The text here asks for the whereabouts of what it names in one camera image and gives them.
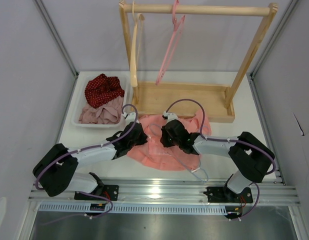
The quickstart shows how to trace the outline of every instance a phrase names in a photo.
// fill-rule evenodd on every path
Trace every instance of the red polka dot cloth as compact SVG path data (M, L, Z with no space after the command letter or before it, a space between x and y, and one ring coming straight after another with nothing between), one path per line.
M84 95L88 104L97 109L119 96L124 97L125 91L121 88L118 77L101 74L88 82Z

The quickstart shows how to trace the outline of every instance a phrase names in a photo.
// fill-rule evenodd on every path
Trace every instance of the coral fabric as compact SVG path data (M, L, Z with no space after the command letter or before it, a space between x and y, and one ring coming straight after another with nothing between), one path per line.
M199 130L203 120L203 112L198 110L193 118L178 119L184 125L189 133L195 133ZM189 169L195 170L199 167L200 156L186 154L178 146L164 147L160 142L162 136L161 128L167 120L161 115L145 115L139 119L143 131L148 135L147 143L140 146L134 146L128 156L141 164L150 168L163 171L183 171L185 168L176 160L178 158ZM211 135L211 128L208 118L204 119L203 133Z
M93 108L87 103L79 118L81 124L117 124L120 122L124 98L118 96L108 103Z
M125 91L121 88L118 77L101 74L88 82L84 95L88 104L97 109L118 96L124 97Z

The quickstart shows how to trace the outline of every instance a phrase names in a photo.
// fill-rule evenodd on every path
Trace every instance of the clothes hanger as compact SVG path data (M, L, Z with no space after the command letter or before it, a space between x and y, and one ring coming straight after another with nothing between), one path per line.
M162 62L162 65L161 65L161 68L159 70L159 73L158 73L158 77L156 78L156 81L155 81L155 84L158 85L161 80L163 79L169 65L170 65L170 62L171 62L171 59L175 53L175 50L176 50L176 47L178 45L178 42L179 42L179 39L181 37L181 34L183 32L183 29L184 29L184 23L185 23L185 18L186 18L186 15L183 15L183 17L180 19L180 21L177 20L176 18L176 8L177 6L179 5L179 0L175 0L174 1L174 4L173 4L173 7L172 7L172 23L173 23L173 33L172 33L172 36L171 36L171 39L170 39L170 42L169 42L169 45L168 45L168 48L165 52L165 55L164 55L164 59L163 59L163 62ZM168 54L170 52L170 48L174 42L174 39L177 35L177 32L178 32L178 29L180 28L179 30L179 34L175 40L175 43L174 43L174 46L172 48L172 51L170 53L170 56L169 56L169 59L167 61L167 57L168 57Z
M137 15L135 15L134 6L135 6L135 1L132 2L132 17L133 17L133 21L134 21L134 28L133 28L131 56L130 56L130 84L133 87L133 92L136 95L135 99L136 99L136 101L138 101L139 91L138 91L138 80L137 80L137 68L138 68L139 52L140 52L141 39L142 39L142 32L143 32L143 28L144 28L145 17L141 13L138 13ZM139 21L140 21L140 37L139 37L138 50L137 50L137 54L136 54L138 22Z

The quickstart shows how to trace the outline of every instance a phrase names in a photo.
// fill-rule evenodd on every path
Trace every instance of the metal floor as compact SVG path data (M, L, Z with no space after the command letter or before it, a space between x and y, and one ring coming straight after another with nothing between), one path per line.
M229 222L216 215L113 213L89 220L83 216L41 225L67 212L39 211L31 240L297 240L288 207L257 207Z

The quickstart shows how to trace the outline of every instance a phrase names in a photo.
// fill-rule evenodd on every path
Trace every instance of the white basket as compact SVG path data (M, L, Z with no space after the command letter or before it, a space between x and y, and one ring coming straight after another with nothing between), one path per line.
M72 124L77 126L77 127L83 127L83 128L118 128L123 122L124 122L124 117L121 115L121 119L117 124L86 124L86 123L80 123L79 122L79 117L81 113L83 112L84 106L87 104L86 96L85 96L85 89L89 81L95 79L98 75L89 75L86 76L84 83L80 89L79 97L76 100L75 103L75 109L73 111L72 115ZM120 86L122 89L124 89L124 96L123 96L123 103L122 106L127 103L127 96L128 96L128 91L129 91L129 82L127 80L127 77L125 76L118 76L120 80Z

